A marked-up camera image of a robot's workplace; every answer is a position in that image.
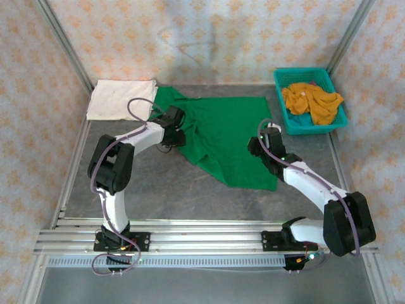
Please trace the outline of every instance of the mounting plate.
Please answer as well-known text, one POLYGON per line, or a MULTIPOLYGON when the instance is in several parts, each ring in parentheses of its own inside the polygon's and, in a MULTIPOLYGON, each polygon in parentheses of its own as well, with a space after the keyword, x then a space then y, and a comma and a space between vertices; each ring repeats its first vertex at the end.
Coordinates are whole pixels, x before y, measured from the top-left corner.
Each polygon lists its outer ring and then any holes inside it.
POLYGON ((281 231, 263 231, 261 233, 261 244, 263 251, 317 251, 318 245, 313 243, 287 243, 282 237, 281 231))
MULTIPOLYGON (((137 243, 141 251, 149 251, 149 246, 151 242, 151 233, 150 232, 128 232, 126 235, 129 239, 132 239, 137 243)), ((102 232, 96 234, 96 240, 94 241, 93 250, 96 252, 107 252, 112 250, 119 250, 119 248, 111 248, 111 243, 108 242, 108 239, 102 232)), ((129 250, 123 250, 122 252, 131 252, 136 251, 136 249, 131 246, 129 250)))

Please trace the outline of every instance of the orange cloth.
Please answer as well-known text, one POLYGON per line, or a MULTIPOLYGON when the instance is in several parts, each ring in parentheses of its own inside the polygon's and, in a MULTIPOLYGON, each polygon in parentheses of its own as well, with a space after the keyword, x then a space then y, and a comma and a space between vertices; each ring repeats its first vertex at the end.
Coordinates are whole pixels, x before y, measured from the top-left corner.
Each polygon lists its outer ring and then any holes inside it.
POLYGON ((321 87, 303 82, 282 90, 285 107, 293 115, 311 113, 314 125, 330 125, 344 98, 338 93, 326 93, 321 87))

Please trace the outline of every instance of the wire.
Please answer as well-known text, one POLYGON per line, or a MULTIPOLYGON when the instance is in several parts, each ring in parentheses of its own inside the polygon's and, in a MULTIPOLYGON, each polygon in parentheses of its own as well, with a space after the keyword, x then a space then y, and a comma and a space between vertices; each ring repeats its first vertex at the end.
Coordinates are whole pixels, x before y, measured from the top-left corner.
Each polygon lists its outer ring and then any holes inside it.
POLYGON ((178 125, 178 128, 179 128, 179 129, 181 129, 181 128, 183 127, 184 122, 185 122, 185 112, 184 112, 182 121, 181 121, 180 124, 178 125))
MULTIPOLYGON (((102 197, 102 199, 101 199, 101 210, 103 211, 103 217, 104 217, 104 219, 107 221, 107 224, 108 224, 110 230, 113 231, 119 238, 121 238, 122 240, 124 240, 124 241, 128 242, 129 244, 131 244, 132 246, 134 246, 134 248, 138 251, 138 256, 137 256, 135 262, 132 263, 129 267, 127 267, 127 268, 125 268, 125 269, 123 269, 123 270, 121 269, 121 270, 120 270, 120 274, 121 274, 121 275, 122 275, 123 273, 125 273, 125 272, 131 270, 136 264, 138 264, 138 262, 139 262, 139 260, 140 260, 140 256, 141 256, 140 248, 139 248, 139 246, 138 246, 137 243, 135 243, 135 242, 132 241, 131 239, 129 239, 129 238, 123 236, 122 234, 120 234, 120 233, 115 229, 114 225, 111 223, 111 219, 108 217, 108 214, 107 214, 107 211, 106 211, 106 201, 107 201, 106 191, 99 191, 99 190, 97 190, 97 187, 96 187, 96 176, 97 176, 97 173, 98 173, 98 171, 99 171, 99 169, 100 169, 101 163, 103 162, 103 160, 104 160, 105 157, 107 156, 108 152, 109 152, 112 148, 114 148, 114 147, 115 147, 118 143, 120 143, 121 141, 123 141, 123 140, 125 140, 125 139, 129 139, 129 138, 131 138, 131 137, 133 137, 133 136, 139 135, 139 134, 141 134, 141 133, 143 133, 143 132, 146 131, 146 129, 147 129, 147 122, 146 122, 145 120, 139 118, 138 116, 136 116, 136 115, 132 112, 132 110, 130 109, 131 103, 132 103, 133 101, 135 101, 135 100, 147 101, 148 103, 151 103, 152 105, 156 106, 157 109, 158 109, 160 112, 164 113, 163 110, 162 110, 158 105, 154 104, 152 101, 150 101, 150 100, 148 100, 148 99, 146 99, 146 98, 132 98, 130 101, 128 101, 128 103, 127 103, 127 110, 128 110, 128 112, 129 112, 129 114, 130 114, 132 117, 134 117, 135 119, 137 119, 137 120, 139 120, 140 122, 142 122, 144 127, 143 127, 141 130, 136 130, 135 132, 129 133, 129 134, 123 136, 123 137, 118 138, 116 141, 112 142, 112 143, 103 151, 103 153, 101 153, 101 156, 100 156, 100 158, 98 159, 98 161, 97 161, 97 163, 96 163, 96 166, 94 167, 94 170, 93 170, 93 173, 92 173, 92 176, 91 176, 91 180, 90 180, 90 190, 91 190, 93 193, 98 194, 98 195, 100 195, 100 197, 102 197)), ((108 273, 102 273, 102 272, 96 271, 95 266, 94 266, 96 260, 97 260, 98 258, 100 258, 100 257, 117 258, 117 257, 130 257, 130 256, 131 256, 131 255, 126 255, 126 254, 112 255, 111 253, 101 253, 100 255, 97 255, 97 256, 94 257, 94 259, 93 259, 93 261, 92 261, 92 263, 91 263, 91 269, 92 269, 93 273, 94 273, 95 275, 97 275, 97 276, 102 276, 102 277, 105 277, 105 276, 113 276, 113 275, 115 275, 115 271, 113 271, 113 272, 108 272, 108 273)))
POLYGON ((279 270, 276 267, 272 267, 273 269, 265 269, 265 270, 235 270, 235 269, 222 269, 222 268, 196 268, 196 267, 182 267, 181 269, 191 269, 191 270, 208 270, 208 271, 217 271, 217 272, 229 272, 229 273, 238 273, 238 274, 267 274, 269 272, 274 272, 279 270))
POLYGON ((163 154, 167 154, 167 153, 169 153, 170 151, 171 151, 171 149, 173 148, 173 146, 169 146, 168 148, 168 150, 167 151, 163 151, 163 150, 160 150, 160 148, 159 148, 159 146, 158 145, 155 145, 155 147, 156 147, 156 149, 158 149, 160 152, 162 152, 163 154))
POLYGON ((285 254, 286 258, 301 258, 303 256, 302 253, 292 253, 292 254, 285 254))
POLYGON ((316 265, 316 266, 314 266, 314 267, 311 267, 311 268, 306 268, 306 269, 302 269, 302 270, 297 270, 296 272, 297 272, 297 274, 299 274, 299 273, 302 272, 302 271, 307 272, 307 271, 311 271, 311 270, 318 269, 318 268, 320 268, 321 266, 325 265, 326 262, 329 261, 329 259, 330 259, 331 256, 332 256, 332 252, 329 251, 329 253, 328 253, 326 256, 323 257, 323 260, 322 260, 318 265, 316 265))
POLYGON ((265 118, 265 119, 263 119, 263 120, 259 123, 259 127, 258 127, 258 139, 259 139, 260 146, 263 148, 263 150, 266 152, 266 154, 267 154, 268 156, 270 156, 271 158, 273 158, 275 161, 281 163, 282 165, 284 165, 284 166, 286 166, 286 167, 293 168, 294 170, 300 171, 300 172, 302 172, 302 173, 304 173, 304 174, 306 174, 306 175, 312 177, 314 180, 316 180, 317 182, 319 182, 322 186, 326 187, 332 194, 334 194, 334 195, 337 197, 337 199, 340 201, 340 203, 341 203, 342 206, 343 206, 343 209, 344 209, 344 211, 345 211, 345 213, 346 213, 346 215, 347 215, 347 219, 349 220, 350 227, 351 227, 351 230, 352 230, 352 234, 353 234, 353 238, 354 238, 354 246, 355 246, 355 248, 356 248, 356 253, 354 253, 354 254, 352 254, 352 255, 358 257, 358 256, 360 255, 359 236, 358 236, 358 233, 357 233, 357 230, 356 230, 356 225, 354 224, 353 216, 352 216, 352 214, 351 214, 351 212, 350 212, 350 210, 349 210, 349 207, 347 206, 346 202, 343 200, 342 196, 341 196, 337 191, 334 191, 334 190, 332 189, 332 187, 331 187, 327 182, 325 182, 323 179, 321 179, 321 178, 318 177, 317 175, 313 174, 312 172, 306 171, 306 170, 304 170, 304 169, 302 169, 302 168, 300 168, 300 167, 297 167, 297 166, 294 166, 294 165, 292 165, 292 164, 290 164, 290 163, 287 163, 286 161, 283 161, 283 160, 279 159, 277 156, 275 156, 274 154, 272 154, 272 153, 268 150, 268 148, 266 147, 266 145, 264 144, 264 142, 263 142, 263 140, 262 140, 262 138, 261 138, 261 134, 260 134, 261 128, 262 128, 263 124, 266 123, 266 122, 269 122, 269 123, 271 123, 271 125, 273 125, 273 122, 272 122, 271 119, 269 119, 269 118, 265 118))
POLYGON ((308 257, 308 244, 305 243, 305 259, 308 257))
POLYGON ((111 258, 110 256, 107 256, 107 260, 109 260, 111 262, 114 262, 114 263, 117 263, 117 264, 120 264, 120 265, 131 265, 130 261, 124 262, 124 261, 117 260, 115 258, 111 258))
POLYGON ((130 251, 131 251, 131 247, 132 247, 132 244, 130 244, 129 246, 128 246, 128 253, 130 253, 130 251))

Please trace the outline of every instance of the patterned wall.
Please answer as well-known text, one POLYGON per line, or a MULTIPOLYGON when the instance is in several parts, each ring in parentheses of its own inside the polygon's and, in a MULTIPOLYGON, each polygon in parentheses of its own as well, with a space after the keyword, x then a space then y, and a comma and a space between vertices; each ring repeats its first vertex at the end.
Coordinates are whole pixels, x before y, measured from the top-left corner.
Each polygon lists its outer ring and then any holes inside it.
POLYGON ((360 0, 50 0, 93 83, 267 84, 330 61, 360 0))
POLYGON ((0 3, 0 303, 16 303, 87 103, 33 0, 0 3))
POLYGON ((340 159, 364 192, 394 294, 405 301, 405 6, 377 0, 342 59, 334 82, 349 126, 340 159))

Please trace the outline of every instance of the plastic basket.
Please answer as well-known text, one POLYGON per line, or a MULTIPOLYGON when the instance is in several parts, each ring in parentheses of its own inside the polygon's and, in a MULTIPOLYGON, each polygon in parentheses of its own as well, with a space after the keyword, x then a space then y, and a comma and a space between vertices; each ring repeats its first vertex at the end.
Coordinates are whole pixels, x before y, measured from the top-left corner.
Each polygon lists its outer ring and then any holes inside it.
POLYGON ((333 93, 335 92, 335 88, 333 87, 327 71, 323 68, 281 68, 274 71, 274 79, 278 101, 280 102, 284 124, 288 134, 324 134, 347 125, 347 117, 341 104, 337 109, 335 120, 330 125, 297 126, 290 123, 287 114, 288 110, 285 108, 284 99, 281 93, 282 88, 288 87, 290 84, 295 84, 297 82, 310 83, 311 81, 315 81, 325 92, 333 93))

